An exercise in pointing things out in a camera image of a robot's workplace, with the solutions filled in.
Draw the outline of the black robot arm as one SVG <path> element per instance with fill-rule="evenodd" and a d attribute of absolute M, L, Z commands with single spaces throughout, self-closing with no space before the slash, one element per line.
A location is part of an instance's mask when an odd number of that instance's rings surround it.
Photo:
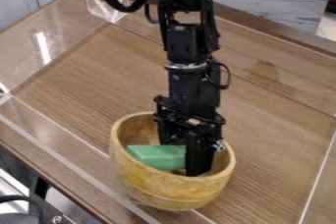
<path fill-rule="evenodd" d="M 107 0 L 121 11 L 158 8 L 169 57 L 167 95 L 155 97 L 159 139 L 187 148 L 187 174 L 199 176 L 211 169 L 214 153 L 222 148 L 222 126 L 217 109 L 221 91 L 221 62 L 211 54 L 219 49 L 219 32 L 213 0 Z"/>

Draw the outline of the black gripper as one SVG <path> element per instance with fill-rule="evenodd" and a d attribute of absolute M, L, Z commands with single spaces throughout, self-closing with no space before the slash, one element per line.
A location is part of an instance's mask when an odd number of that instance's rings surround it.
<path fill-rule="evenodd" d="M 198 69 L 169 69 L 170 95 L 158 95 L 155 121 L 163 145 L 186 143 L 186 169 L 190 177 L 211 170 L 215 142 L 222 136 L 225 118 L 217 112 L 221 105 L 221 66 Z"/>

